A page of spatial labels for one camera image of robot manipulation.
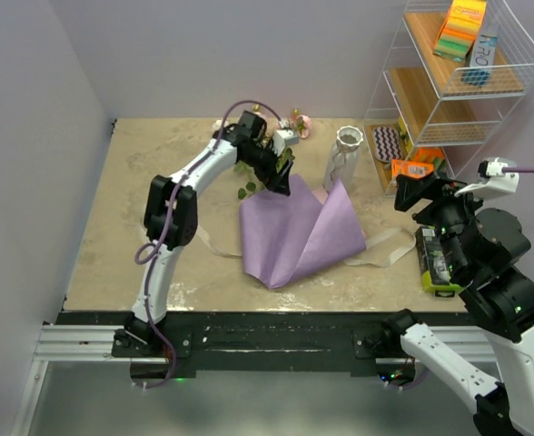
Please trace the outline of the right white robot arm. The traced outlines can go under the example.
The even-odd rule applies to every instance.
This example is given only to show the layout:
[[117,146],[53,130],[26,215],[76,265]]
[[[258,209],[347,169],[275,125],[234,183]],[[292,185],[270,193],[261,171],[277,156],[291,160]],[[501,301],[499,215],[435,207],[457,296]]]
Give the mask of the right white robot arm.
[[479,186],[431,173],[400,175],[394,207],[408,211],[428,205],[413,220],[433,228],[451,282],[483,330],[495,355],[499,377],[481,372],[409,310],[385,322],[382,349],[421,361],[470,410],[482,435],[534,435],[534,282],[516,262],[531,248],[516,216],[484,207]]

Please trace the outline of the white blue box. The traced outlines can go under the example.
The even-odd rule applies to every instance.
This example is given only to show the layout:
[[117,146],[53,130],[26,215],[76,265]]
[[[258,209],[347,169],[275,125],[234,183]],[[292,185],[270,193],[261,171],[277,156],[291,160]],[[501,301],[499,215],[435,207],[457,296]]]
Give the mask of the white blue box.
[[460,80],[464,84],[482,87],[488,82],[492,75],[498,36],[499,23],[491,23],[480,29],[466,68],[461,72]]

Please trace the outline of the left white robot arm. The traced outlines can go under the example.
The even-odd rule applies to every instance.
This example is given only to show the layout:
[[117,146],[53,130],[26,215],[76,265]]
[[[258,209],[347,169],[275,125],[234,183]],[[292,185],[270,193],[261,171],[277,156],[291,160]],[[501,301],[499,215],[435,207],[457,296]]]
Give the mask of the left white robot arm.
[[288,196],[294,160],[291,146],[297,140],[284,121],[268,135],[266,120],[245,111],[235,123],[221,120],[206,147],[184,168],[152,179],[143,218],[148,243],[134,256],[145,271],[124,326],[124,333],[142,355],[154,356],[163,347],[171,347],[162,332],[167,295],[179,257],[198,229],[199,197],[238,163],[250,167],[267,190]]

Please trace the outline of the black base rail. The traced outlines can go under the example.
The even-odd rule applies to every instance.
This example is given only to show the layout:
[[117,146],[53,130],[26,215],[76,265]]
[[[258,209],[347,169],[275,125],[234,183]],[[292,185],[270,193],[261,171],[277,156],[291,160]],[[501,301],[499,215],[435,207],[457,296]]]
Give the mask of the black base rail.
[[417,321],[458,352],[480,342],[459,312],[168,312],[155,327],[128,312],[62,312],[43,326],[35,359],[127,362],[145,389],[199,372],[411,374],[421,359],[397,340]]

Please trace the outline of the orange green sponge pack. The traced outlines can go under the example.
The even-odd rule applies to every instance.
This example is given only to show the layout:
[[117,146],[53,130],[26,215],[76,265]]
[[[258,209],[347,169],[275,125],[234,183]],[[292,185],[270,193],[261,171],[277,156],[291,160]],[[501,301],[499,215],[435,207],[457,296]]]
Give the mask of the orange green sponge pack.
[[418,147],[411,156],[413,162],[432,164],[436,172],[446,172],[446,156],[441,147]]

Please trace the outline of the black green box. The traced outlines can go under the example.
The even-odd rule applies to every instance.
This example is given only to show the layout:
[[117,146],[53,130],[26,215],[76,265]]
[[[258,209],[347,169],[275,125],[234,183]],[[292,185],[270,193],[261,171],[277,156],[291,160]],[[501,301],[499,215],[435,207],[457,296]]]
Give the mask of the black green box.
[[450,282],[449,267],[434,228],[422,225],[414,235],[423,291],[437,298],[455,297],[462,288]]

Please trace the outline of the purple wavy sponge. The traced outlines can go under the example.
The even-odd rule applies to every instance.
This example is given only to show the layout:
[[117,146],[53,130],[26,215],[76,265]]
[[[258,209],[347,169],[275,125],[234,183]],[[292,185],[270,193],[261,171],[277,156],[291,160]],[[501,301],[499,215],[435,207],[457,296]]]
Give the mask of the purple wavy sponge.
[[390,164],[392,160],[403,158],[400,136],[395,129],[389,126],[374,127],[372,139],[375,145],[375,157],[378,161]]

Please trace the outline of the colourful sponge pack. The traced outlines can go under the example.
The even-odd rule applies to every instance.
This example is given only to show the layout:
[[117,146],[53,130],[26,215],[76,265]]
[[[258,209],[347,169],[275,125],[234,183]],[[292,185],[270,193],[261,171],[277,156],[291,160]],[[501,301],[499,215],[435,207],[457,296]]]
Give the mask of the colourful sponge pack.
[[474,45],[484,21],[487,2],[454,0],[440,27],[433,53],[462,62]]

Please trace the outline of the white ribbed vase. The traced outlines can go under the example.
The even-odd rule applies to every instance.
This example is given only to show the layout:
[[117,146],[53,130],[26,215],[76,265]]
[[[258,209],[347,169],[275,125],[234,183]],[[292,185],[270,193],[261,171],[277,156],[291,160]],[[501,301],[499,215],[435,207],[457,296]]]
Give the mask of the white ribbed vase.
[[346,125],[336,132],[322,183],[327,193],[338,181],[341,181],[345,189],[349,188],[361,154],[362,143],[363,133],[355,126]]

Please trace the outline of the orange packet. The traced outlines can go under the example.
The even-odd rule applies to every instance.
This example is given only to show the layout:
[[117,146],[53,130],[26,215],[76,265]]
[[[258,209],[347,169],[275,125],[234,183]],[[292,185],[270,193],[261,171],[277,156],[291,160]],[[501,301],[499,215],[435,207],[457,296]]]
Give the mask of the orange packet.
[[414,179],[422,178],[434,171],[432,163],[393,159],[391,161],[391,179],[395,180],[398,175],[405,175]]

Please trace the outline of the purple wrapping paper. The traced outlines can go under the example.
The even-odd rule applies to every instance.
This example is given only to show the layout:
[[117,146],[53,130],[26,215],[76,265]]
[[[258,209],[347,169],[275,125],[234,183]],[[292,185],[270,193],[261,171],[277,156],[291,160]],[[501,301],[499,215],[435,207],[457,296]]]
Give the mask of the purple wrapping paper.
[[269,289],[340,263],[366,249],[351,199],[337,182],[322,202],[304,180],[288,196],[261,191],[240,207],[242,265]]

